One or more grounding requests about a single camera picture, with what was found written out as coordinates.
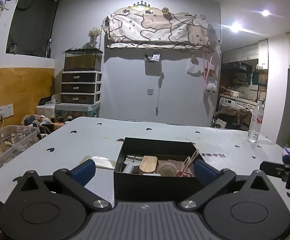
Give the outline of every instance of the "cartoon print fabric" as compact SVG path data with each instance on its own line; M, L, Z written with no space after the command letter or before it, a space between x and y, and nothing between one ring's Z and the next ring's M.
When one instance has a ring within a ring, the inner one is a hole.
M208 23L194 16L127 13L109 16L109 48L202 49Z

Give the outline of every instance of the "open box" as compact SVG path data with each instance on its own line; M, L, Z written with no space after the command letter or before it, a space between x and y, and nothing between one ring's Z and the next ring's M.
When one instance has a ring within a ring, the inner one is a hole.
M127 155L184 161L196 151L190 142L125 138L114 169L114 197L124 201L182 201L203 188L195 178L157 177L122 173Z

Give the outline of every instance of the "gray ribbed plate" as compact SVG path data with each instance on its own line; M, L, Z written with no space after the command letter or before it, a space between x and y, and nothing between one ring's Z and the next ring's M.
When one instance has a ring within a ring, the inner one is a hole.
M92 215L72 240L219 240L193 212L172 202L119 202L108 212Z

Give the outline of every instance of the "black circular cover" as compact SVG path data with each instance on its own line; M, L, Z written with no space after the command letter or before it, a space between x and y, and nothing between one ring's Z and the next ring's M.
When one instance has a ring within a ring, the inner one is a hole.
M280 196L263 190L219 196L206 205L204 218L216 234L230 240L278 239L290 224Z
M62 240L74 234L86 219L76 199L36 190L22 192L0 211L0 228L15 240Z

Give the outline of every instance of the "small bottle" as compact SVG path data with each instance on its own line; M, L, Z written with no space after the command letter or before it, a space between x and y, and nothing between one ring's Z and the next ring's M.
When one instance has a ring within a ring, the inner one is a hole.
M257 142L260 128L262 126L264 117L263 102L261 100L257 101L257 108L253 110L253 115L251 117L250 126L248 130L248 140L251 142Z

